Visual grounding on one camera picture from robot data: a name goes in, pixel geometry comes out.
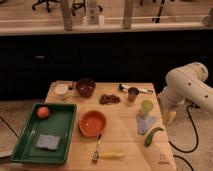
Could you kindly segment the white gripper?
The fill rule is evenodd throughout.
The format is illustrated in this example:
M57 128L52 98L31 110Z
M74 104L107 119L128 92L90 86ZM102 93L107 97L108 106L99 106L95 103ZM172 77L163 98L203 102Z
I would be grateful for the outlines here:
M165 87L158 95L164 116L164 125L168 126L176 117L176 112L173 111L176 107L184 103L184 98L169 87Z

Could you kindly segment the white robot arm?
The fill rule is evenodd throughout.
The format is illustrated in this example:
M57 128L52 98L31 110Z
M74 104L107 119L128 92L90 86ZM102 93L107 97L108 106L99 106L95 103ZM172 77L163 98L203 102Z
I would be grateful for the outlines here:
M175 108L186 99L213 114L213 88L205 84L207 78L208 69L200 62L172 69L166 74L166 86L158 94L165 126L173 121Z

